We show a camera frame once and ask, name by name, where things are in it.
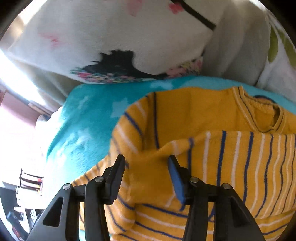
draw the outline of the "yellow fabric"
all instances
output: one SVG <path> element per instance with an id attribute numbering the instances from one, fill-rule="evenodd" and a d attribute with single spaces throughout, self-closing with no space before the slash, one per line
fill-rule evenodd
<path id="1" fill-rule="evenodd" d="M 181 240 L 189 207 L 180 211 L 173 190 L 167 168 L 173 154 L 181 166 L 191 167 L 192 176 L 213 185 L 230 183 L 266 240 L 275 240 L 295 211 L 293 133 L 296 116 L 248 96 L 242 87 L 154 92 L 126 110 L 109 154 L 73 185 L 102 175 L 123 154 L 128 165 L 118 198 L 105 206 L 112 238 Z M 208 240 L 213 239 L 212 207 Z M 83 221 L 83 206 L 80 214 Z"/>

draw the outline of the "white pillow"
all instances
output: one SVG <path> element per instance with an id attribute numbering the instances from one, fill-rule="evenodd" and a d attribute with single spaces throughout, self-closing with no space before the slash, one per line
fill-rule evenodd
<path id="1" fill-rule="evenodd" d="M 217 24 L 230 0 L 188 0 Z M 212 30 L 168 0 L 48 0 L 10 54 L 85 83 L 198 74 Z"/>

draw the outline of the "pillow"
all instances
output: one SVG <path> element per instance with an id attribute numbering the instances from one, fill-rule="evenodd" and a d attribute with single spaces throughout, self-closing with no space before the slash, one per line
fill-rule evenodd
<path id="1" fill-rule="evenodd" d="M 203 49 L 231 1 L 187 2 L 48 0 L 9 51 L 85 83 L 197 75 Z"/>
<path id="2" fill-rule="evenodd" d="M 60 113 L 58 125 L 50 124 L 59 129 L 47 151 L 43 196 L 49 203 L 63 184 L 72 182 L 106 156 L 112 130 L 120 116 L 130 104 L 149 92 L 190 86 L 223 90 L 240 85 L 249 95 L 270 98 L 296 114 L 296 105 L 278 94 L 212 77 L 75 87 Z"/>

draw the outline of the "silver bolt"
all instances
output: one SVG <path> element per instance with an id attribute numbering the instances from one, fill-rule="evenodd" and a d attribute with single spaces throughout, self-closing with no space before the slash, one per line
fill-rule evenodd
<path id="1" fill-rule="evenodd" d="M 231 185 L 229 184 L 229 183 L 223 183 L 222 184 L 222 187 L 224 188 L 224 189 L 231 189 Z"/>
<path id="2" fill-rule="evenodd" d="M 63 189 L 68 190 L 71 187 L 70 183 L 63 185 Z"/>
<path id="3" fill-rule="evenodd" d="M 191 177 L 190 178 L 190 182 L 197 183 L 198 182 L 198 178 L 197 177 Z"/>
<path id="4" fill-rule="evenodd" d="M 104 178 L 102 176 L 96 177 L 96 179 L 95 179 L 96 183 L 100 183 L 102 181 L 104 181 Z"/>

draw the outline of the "neckline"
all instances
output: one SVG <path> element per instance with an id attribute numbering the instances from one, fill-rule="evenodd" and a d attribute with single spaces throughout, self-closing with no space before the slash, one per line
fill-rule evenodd
<path id="1" fill-rule="evenodd" d="M 284 109 L 281 106 L 267 99 L 257 99 L 249 96 L 242 86 L 233 87 L 232 89 L 237 105 L 253 131 L 261 133 L 281 133 L 283 131 L 285 115 Z M 254 107 L 265 113 L 274 113 L 274 110 L 278 110 L 279 116 L 276 123 L 273 126 L 269 125 L 261 128 L 256 121 Z"/>

